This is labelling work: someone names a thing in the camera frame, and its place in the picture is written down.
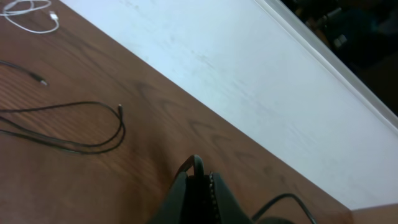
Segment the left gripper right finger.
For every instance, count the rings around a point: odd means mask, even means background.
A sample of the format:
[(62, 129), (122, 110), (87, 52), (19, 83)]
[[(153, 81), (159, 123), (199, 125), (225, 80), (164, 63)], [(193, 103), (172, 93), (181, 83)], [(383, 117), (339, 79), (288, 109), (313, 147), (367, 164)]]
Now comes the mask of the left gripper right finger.
[(238, 201), (217, 172), (209, 174), (209, 189), (215, 223), (252, 224), (252, 220), (243, 212)]

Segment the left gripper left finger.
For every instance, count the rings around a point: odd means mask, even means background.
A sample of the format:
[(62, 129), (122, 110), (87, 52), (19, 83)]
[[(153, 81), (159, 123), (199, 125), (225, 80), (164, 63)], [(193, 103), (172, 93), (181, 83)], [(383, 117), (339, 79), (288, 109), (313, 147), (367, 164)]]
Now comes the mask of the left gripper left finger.
[(187, 189), (186, 172), (177, 174), (165, 200), (161, 203), (155, 215), (148, 221), (149, 224), (179, 224)]

